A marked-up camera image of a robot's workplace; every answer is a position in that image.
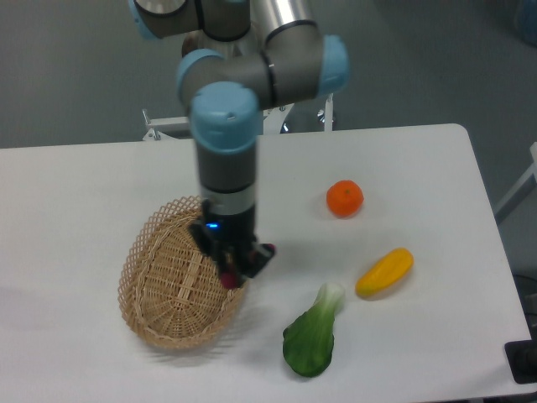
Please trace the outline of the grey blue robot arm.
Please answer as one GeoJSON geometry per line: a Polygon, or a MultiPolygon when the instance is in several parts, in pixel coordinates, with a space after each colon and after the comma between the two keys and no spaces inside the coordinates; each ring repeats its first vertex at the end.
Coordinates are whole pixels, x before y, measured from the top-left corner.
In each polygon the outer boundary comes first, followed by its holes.
{"type": "Polygon", "coordinates": [[[140,33],[199,34],[177,70],[176,92],[195,140],[199,250],[236,289],[274,257],[255,234],[257,140],[266,110],[339,92],[350,60],[342,39],[318,29],[305,1],[132,1],[140,33]]]}

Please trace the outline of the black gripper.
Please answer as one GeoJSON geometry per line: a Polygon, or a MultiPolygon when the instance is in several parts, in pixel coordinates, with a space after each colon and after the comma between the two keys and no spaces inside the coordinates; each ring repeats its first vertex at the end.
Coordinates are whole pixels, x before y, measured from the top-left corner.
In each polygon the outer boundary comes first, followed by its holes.
{"type": "Polygon", "coordinates": [[[198,249],[218,267],[224,288],[242,288],[245,279],[255,277],[276,255],[272,243],[257,243],[256,207],[233,215],[216,214],[209,200],[201,203],[201,213],[189,226],[198,249]]]}

